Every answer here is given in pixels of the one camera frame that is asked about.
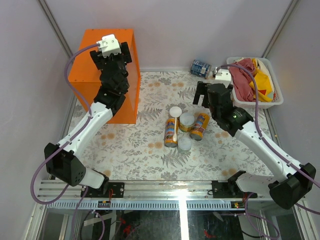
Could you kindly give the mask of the orange wooden box shelf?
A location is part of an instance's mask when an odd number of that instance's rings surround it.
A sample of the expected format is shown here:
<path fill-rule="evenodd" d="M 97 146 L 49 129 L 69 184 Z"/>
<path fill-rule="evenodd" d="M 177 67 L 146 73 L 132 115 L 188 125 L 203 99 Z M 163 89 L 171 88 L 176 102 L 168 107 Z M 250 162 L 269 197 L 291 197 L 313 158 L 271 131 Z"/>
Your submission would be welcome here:
<path fill-rule="evenodd" d="M 135 124 L 137 122 L 141 72 L 139 66 L 139 58 L 136 47 L 134 30 L 132 28 L 123 29 L 87 29 L 84 32 L 79 49 L 83 49 L 89 45 L 95 44 L 101 40 L 103 36 L 113 34 L 120 42 L 127 42 L 131 54 L 132 62 L 126 66 L 128 71 L 128 93 L 125 95 L 125 101 L 116 113 L 116 115 L 108 121 L 109 124 Z M 79 54 L 70 69 L 68 80 L 85 98 L 92 104 L 94 97 L 100 88 L 101 71 L 97 69 L 90 51 L 87 50 Z"/>

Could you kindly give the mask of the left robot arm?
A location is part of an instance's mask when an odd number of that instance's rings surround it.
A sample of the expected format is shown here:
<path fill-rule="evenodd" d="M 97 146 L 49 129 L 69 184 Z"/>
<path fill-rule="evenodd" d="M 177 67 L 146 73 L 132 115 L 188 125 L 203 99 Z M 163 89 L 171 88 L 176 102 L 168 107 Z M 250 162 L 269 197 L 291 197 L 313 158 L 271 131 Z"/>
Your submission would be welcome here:
<path fill-rule="evenodd" d="M 110 190 L 108 177 L 85 167 L 79 157 L 98 130 L 111 120 L 122 107 L 129 90 L 127 64 L 132 62 L 127 42 L 118 43 L 113 52 L 107 53 L 106 41 L 96 44 L 98 50 L 90 56 L 101 71 L 101 85 L 93 103 L 76 127 L 57 144 L 48 143 L 44 149 L 47 172 L 69 186 L 92 188 L 98 197 L 105 197 Z"/>

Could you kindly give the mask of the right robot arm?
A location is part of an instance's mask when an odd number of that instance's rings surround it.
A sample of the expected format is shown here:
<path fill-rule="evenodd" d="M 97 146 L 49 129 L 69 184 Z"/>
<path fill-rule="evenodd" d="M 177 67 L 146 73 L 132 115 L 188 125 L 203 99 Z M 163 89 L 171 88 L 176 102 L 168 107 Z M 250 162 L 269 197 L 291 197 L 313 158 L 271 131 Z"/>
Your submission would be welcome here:
<path fill-rule="evenodd" d="M 279 207 L 289 210 L 311 191 L 316 168 L 311 163 L 302 164 L 289 156 L 259 130 L 257 121 L 245 109 L 233 105 L 229 88 L 222 83 L 198 81 L 194 105 L 198 104 L 201 96 L 201 105 L 210 110 L 217 125 L 245 144 L 273 174 L 267 178 L 239 171 L 235 180 L 228 184 L 231 196 L 237 198 L 245 192 L 269 196 Z"/>

